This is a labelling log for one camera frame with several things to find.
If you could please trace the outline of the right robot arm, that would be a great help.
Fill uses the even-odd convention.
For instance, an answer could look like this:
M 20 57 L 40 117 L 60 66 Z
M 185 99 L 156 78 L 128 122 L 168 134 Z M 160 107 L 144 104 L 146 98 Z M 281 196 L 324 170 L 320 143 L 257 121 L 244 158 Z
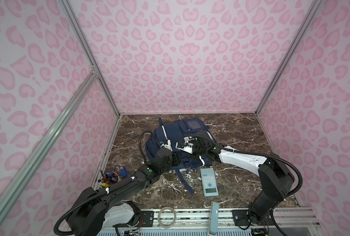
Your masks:
M 189 153 L 191 157 L 205 156 L 211 161 L 234 165 L 259 177 L 261 192 L 249 204 L 246 215 L 240 218 L 249 225 L 262 223 L 271 210 L 294 192 L 292 186 L 295 177 L 290 169 L 295 167 L 277 155 L 239 151 L 223 146 L 204 131 L 184 135 L 177 142 L 176 148 Z

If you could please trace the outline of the light green calculator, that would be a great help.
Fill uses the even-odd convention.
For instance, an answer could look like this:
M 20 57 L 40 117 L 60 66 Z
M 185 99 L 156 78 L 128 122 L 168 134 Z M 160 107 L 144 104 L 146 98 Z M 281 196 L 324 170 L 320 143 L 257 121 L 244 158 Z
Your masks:
M 205 197 L 219 196 L 217 182 L 213 168 L 201 168 L 201 181 Z

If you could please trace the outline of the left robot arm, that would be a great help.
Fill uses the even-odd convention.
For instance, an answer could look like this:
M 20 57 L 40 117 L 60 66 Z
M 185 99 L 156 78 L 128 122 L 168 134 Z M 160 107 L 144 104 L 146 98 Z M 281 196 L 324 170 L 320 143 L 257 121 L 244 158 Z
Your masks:
M 134 204 L 120 202 L 153 185 L 180 162 L 179 152 L 162 147 L 133 176 L 97 190 L 88 187 L 56 222 L 54 233 L 58 236 L 96 236 L 105 227 L 136 222 L 141 211 Z

